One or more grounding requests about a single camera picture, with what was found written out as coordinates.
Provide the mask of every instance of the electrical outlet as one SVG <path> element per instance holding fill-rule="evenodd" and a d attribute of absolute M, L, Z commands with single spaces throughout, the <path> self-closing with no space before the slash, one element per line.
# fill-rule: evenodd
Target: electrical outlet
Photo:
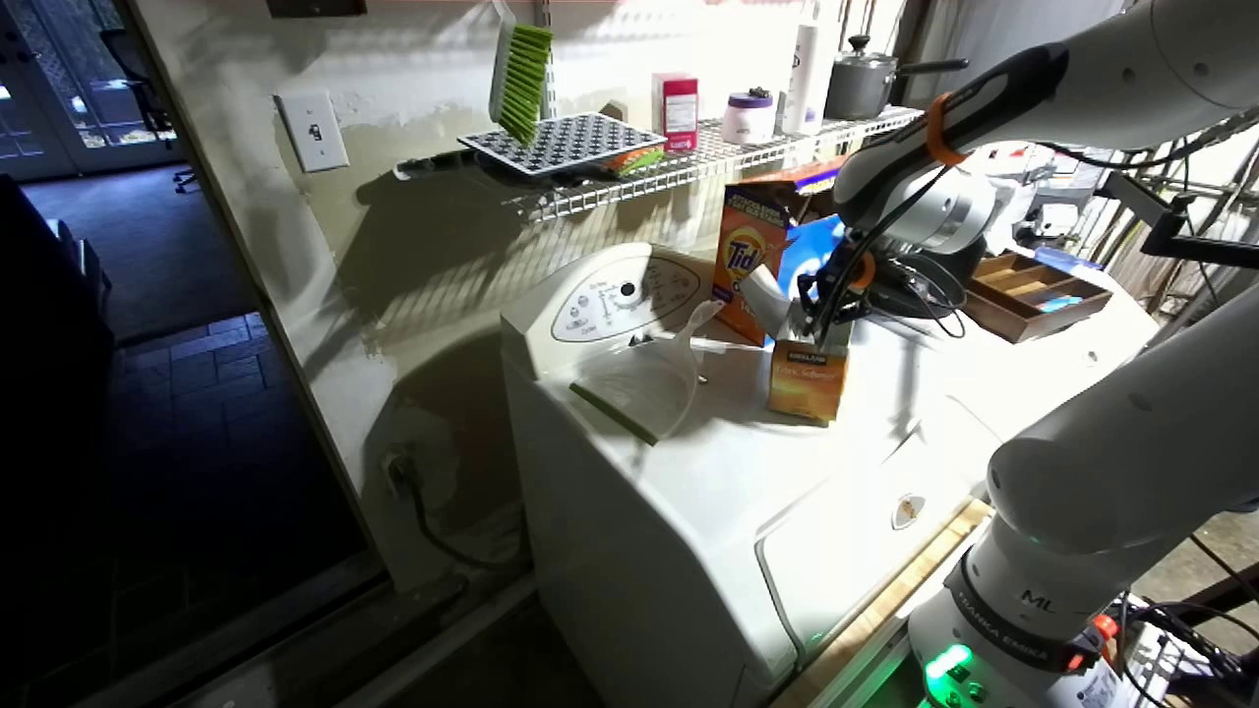
<path fill-rule="evenodd" d="M 328 93 L 277 93 L 277 104 L 309 175 L 349 167 L 341 126 Z"/>

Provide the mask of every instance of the green light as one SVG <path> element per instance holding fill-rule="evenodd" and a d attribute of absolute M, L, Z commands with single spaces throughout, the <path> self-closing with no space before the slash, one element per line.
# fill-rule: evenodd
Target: green light
<path fill-rule="evenodd" d="M 950 647 L 943 653 L 937 653 L 933 662 L 930 662 L 930 681 L 933 678 L 950 678 L 958 665 L 963 665 L 963 668 L 972 668 L 976 665 L 976 653 L 967 648 L 967 647 Z"/>
<path fill-rule="evenodd" d="M 976 708 L 984 703 L 984 683 L 972 678 L 976 653 L 967 647 L 950 647 L 925 665 L 925 683 L 933 703 Z"/>

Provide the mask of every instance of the cable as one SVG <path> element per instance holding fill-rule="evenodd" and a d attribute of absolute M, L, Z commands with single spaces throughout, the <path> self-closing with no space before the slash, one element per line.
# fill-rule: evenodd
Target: cable
<path fill-rule="evenodd" d="M 1230 214 L 1230 205 L 1253 190 L 1255 167 L 1259 167 L 1259 141 L 1253 146 L 1248 163 L 1237 171 L 1228 198 L 1212 205 L 1212 214 L 1207 214 L 1207 222 L 1204 222 L 1200 228 L 1194 228 L 1195 239 L 1204 239 L 1207 228 L 1212 228 L 1224 214 Z"/>
<path fill-rule="evenodd" d="M 937 319 L 937 328 L 943 331 L 943 339 L 967 339 L 967 319 L 962 319 L 962 315 L 952 311 L 952 323 L 958 323 L 958 331 L 950 331 L 943 319 Z"/>
<path fill-rule="evenodd" d="M 420 535 L 427 535 L 440 556 L 448 556 L 448 560 L 458 560 L 458 563 L 466 563 L 466 565 L 482 565 L 482 569 L 510 569 L 510 565 L 522 563 L 528 542 L 520 542 L 520 556 L 510 556 L 510 560 L 478 560 L 478 556 L 451 546 L 448 539 L 440 539 L 440 535 L 434 533 L 429 506 L 427 506 L 427 497 L 420 497 L 420 489 L 416 489 L 416 479 L 412 479 L 412 472 L 411 472 L 411 459 L 394 459 L 394 464 L 390 464 L 390 478 L 394 478 L 396 489 L 411 491 L 411 500 L 412 500 L 412 506 L 416 506 L 416 529 L 420 529 Z"/>
<path fill-rule="evenodd" d="M 1219 609 L 1219 607 L 1207 607 L 1207 603 L 1179 603 L 1179 607 L 1207 609 L 1217 622 L 1228 622 L 1228 626 L 1237 626 L 1237 630 L 1244 630 L 1244 634 L 1253 634 L 1253 638 L 1259 641 L 1259 630 L 1255 630 L 1253 622 L 1244 622 L 1244 619 L 1237 619 L 1237 614 L 1228 614 L 1228 609 Z"/>
<path fill-rule="evenodd" d="M 1177 167 L 1189 171 L 1189 141 L 1170 141 L 1170 156 L 1173 156 L 1173 155 L 1179 155 L 1179 156 L 1177 156 L 1177 163 L 1165 163 L 1156 177 L 1147 177 L 1147 175 L 1141 175 L 1141 180 L 1173 184 L 1173 180 L 1177 180 Z M 1147 274 L 1147 285 L 1156 280 L 1156 285 L 1149 287 L 1149 294 L 1147 294 L 1147 311 L 1149 311 L 1149 315 L 1153 315 L 1153 311 L 1165 311 L 1170 290 L 1173 290 L 1173 285 L 1179 280 L 1179 272 L 1186 272 L 1186 260 L 1170 260 L 1170 265 L 1160 265 L 1160 268 L 1153 268 L 1153 272 Z"/>
<path fill-rule="evenodd" d="M 1217 607 L 1204 607 L 1204 609 L 1212 609 L 1212 619 L 1224 619 L 1224 622 L 1241 626 L 1244 634 L 1259 638 L 1248 622 L 1219 614 Z M 1141 598 L 1141 619 L 1147 619 L 1147 626 L 1156 626 L 1156 630 L 1165 630 L 1165 638 L 1177 638 L 1179 647 L 1200 653 L 1194 662 L 1186 662 L 1186 657 L 1177 662 L 1173 683 L 1189 681 L 1189 668 L 1194 668 L 1194 678 L 1219 681 L 1224 690 L 1241 690 L 1244 698 L 1255 693 L 1255 678 L 1248 673 L 1248 665 L 1237 653 L 1200 638 L 1170 607 Z"/>
<path fill-rule="evenodd" d="M 1189 193 L 1189 171 L 1194 171 L 1194 163 L 1189 163 L 1189 155 L 1179 156 L 1179 193 Z"/>
<path fill-rule="evenodd" d="M 1179 146 L 1170 148 L 1165 156 L 1147 156 L 1147 163 L 1103 163 L 1103 156 L 1091 156 L 1091 155 L 1070 148 L 1070 146 L 1063 146 L 1063 141 L 1040 141 L 1040 146 L 1048 146 L 1048 148 L 1053 148 L 1053 155 L 1067 155 L 1067 156 L 1073 156 L 1073 163 L 1081 163 L 1081 167 L 1094 167 L 1094 171 L 1153 171 L 1153 167 L 1179 163 L 1179 156 L 1189 156 L 1189 155 L 1195 155 L 1195 148 L 1204 148 L 1204 146 L 1217 146 L 1217 141 L 1224 141 L 1224 139 L 1255 126 L 1255 118 L 1259 118 L 1259 110 L 1230 116 L 1230 118 L 1224 118 L 1219 126 L 1195 133 L 1194 141 L 1179 141 Z"/>
<path fill-rule="evenodd" d="M 952 167 L 942 167 L 922 190 L 914 190 L 907 202 L 897 202 L 882 222 L 875 222 L 875 228 L 867 234 L 867 239 L 878 239 L 895 222 L 900 222 L 925 193 L 933 193 L 933 184 L 950 175 Z"/>
<path fill-rule="evenodd" d="M 1204 552 L 1228 577 L 1241 577 L 1241 569 L 1237 569 L 1228 560 L 1219 560 L 1200 535 L 1189 535 L 1189 542 L 1194 542 L 1195 552 Z M 1259 641 L 1259 630 L 1248 626 L 1248 622 L 1241 622 L 1237 614 L 1212 609 L 1212 619 L 1230 622 L 1237 630 L 1244 630 L 1244 634 L 1253 634 L 1253 638 Z"/>
<path fill-rule="evenodd" d="M 1119 598 L 1119 634 L 1114 634 L 1114 653 L 1119 653 L 1119 657 L 1114 657 L 1114 673 L 1137 690 L 1137 699 L 1133 699 L 1133 703 L 1141 703 L 1141 699 L 1165 703 L 1165 699 L 1149 698 L 1149 690 L 1137 683 L 1137 678 L 1130 673 L 1130 653 L 1127 653 L 1127 638 L 1130 638 L 1130 593 L 1133 593 L 1133 592 L 1127 586 L 1127 593 Z"/>
<path fill-rule="evenodd" d="M 1195 260 L 1195 274 L 1204 280 L 1204 290 L 1207 290 L 1212 306 L 1219 306 L 1217 274 L 1207 272 L 1204 260 Z"/>
<path fill-rule="evenodd" d="M 1153 668 L 1165 662 L 1165 653 L 1170 653 L 1170 638 L 1160 634 L 1156 638 L 1156 653 L 1153 653 Z M 1149 699 L 1149 681 L 1153 681 L 1153 668 L 1147 673 L 1147 683 L 1137 690 L 1141 698 L 1133 699 L 1133 708 L 1141 708 L 1141 699 Z"/>

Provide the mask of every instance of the cardboard box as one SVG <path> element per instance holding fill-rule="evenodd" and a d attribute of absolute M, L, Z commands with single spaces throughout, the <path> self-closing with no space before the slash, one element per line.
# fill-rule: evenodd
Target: cardboard box
<path fill-rule="evenodd" d="M 768 405 L 786 417 L 829 426 L 840 417 L 848 348 L 774 341 Z"/>
<path fill-rule="evenodd" d="M 1109 302 L 1109 290 L 1019 252 L 984 257 L 963 311 L 1009 341 L 1067 331 Z"/>
<path fill-rule="evenodd" d="M 714 294 L 730 302 L 722 323 L 749 341 L 762 341 L 768 331 L 740 302 L 740 280 L 768 265 L 785 294 L 796 294 L 796 274 L 829 260 L 844 228 L 829 198 L 836 177 L 840 163 L 817 163 L 726 190 Z"/>

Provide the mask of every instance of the jar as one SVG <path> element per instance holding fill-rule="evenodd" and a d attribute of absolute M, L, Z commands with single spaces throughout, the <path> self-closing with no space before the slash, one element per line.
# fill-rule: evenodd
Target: jar
<path fill-rule="evenodd" d="M 732 93 L 726 104 L 722 139 L 732 146 L 760 146 L 774 139 L 774 100 L 768 91 Z"/>

